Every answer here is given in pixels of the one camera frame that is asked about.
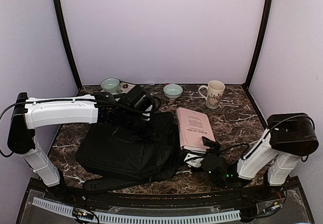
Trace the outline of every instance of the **dark marble surface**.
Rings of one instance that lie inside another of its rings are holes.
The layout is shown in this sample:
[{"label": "dark marble surface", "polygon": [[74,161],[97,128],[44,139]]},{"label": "dark marble surface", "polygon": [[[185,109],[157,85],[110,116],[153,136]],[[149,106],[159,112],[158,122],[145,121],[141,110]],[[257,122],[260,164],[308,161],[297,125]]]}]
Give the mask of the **dark marble surface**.
[{"label": "dark marble surface", "polygon": [[[216,110],[205,106],[205,99],[197,90],[199,85],[182,85],[184,92],[175,101],[167,99],[163,95],[164,85],[144,85],[151,95],[158,96],[162,100],[161,111],[175,113],[178,107],[184,107],[199,111],[208,115],[214,137],[222,144],[222,148],[238,143],[255,144],[263,133],[262,125],[256,115],[250,101],[240,85],[227,85],[224,98],[220,107]],[[99,92],[99,86],[85,86],[79,95]],[[99,178],[85,171],[75,160],[74,155],[80,143],[89,130],[88,124],[62,125],[58,137],[49,153],[49,158],[54,165],[63,171],[66,183],[69,186],[82,187],[84,181]],[[229,163],[239,159],[244,146],[236,147],[224,154]],[[262,176],[267,167],[264,167],[252,180],[249,186],[262,184]],[[154,182],[141,186],[135,186],[115,192],[133,194],[192,194],[207,193],[221,190],[214,186],[204,173],[191,173],[185,166],[168,181]]]}]

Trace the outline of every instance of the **book cover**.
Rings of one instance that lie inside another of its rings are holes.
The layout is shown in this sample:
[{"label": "book cover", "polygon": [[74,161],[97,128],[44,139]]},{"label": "book cover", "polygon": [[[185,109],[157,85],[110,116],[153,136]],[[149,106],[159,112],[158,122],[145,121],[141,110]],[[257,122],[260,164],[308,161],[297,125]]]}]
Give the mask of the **book cover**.
[{"label": "book cover", "polygon": [[207,115],[180,107],[176,110],[176,116],[181,147],[191,151],[206,152],[209,147],[203,145],[202,137],[215,141]]}]

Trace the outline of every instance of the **bowl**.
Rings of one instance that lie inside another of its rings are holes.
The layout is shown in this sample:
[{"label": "bowl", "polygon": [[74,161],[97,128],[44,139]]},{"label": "bowl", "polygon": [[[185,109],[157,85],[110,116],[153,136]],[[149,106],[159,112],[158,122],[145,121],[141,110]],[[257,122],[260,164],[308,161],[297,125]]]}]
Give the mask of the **bowl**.
[{"label": "bowl", "polygon": [[164,94],[170,100],[175,100],[183,93],[183,88],[178,84],[168,84],[164,87]]},{"label": "bowl", "polygon": [[110,92],[110,93],[114,93],[116,92],[118,89],[120,89],[120,81],[119,79],[116,78],[108,78],[105,79],[101,82],[101,88],[105,91],[105,92]]}]

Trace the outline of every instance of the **mug handle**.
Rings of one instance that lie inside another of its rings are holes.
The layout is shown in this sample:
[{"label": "mug handle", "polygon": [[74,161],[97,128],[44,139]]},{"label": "mug handle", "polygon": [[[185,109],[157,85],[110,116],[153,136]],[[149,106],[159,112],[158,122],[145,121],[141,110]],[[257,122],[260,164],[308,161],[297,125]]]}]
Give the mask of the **mug handle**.
[{"label": "mug handle", "polygon": [[201,92],[200,92],[200,90],[201,89],[203,89],[203,88],[205,88],[205,89],[208,89],[208,87],[207,86],[205,86],[205,85],[201,85],[199,88],[198,88],[198,92],[199,92],[199,94],[205,99],[205,100],[207,100],[207,97],[204,95],[204,94],[202,94]]}]

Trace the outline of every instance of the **black bag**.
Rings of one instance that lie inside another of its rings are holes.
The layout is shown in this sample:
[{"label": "black bag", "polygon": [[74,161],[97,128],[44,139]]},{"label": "black bag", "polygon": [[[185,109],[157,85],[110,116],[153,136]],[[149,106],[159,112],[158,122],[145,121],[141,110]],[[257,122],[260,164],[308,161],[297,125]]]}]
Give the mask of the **black bag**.
[{"label": "black bag", "polygon": [[75,158],[88,172],[104,177],[167,180],[182,162],[178,127],[173,119],[170,112],[154,114],[151,121],[156,135],[140,141],[134,140],[134,135],[122,127],[92,125]]}]

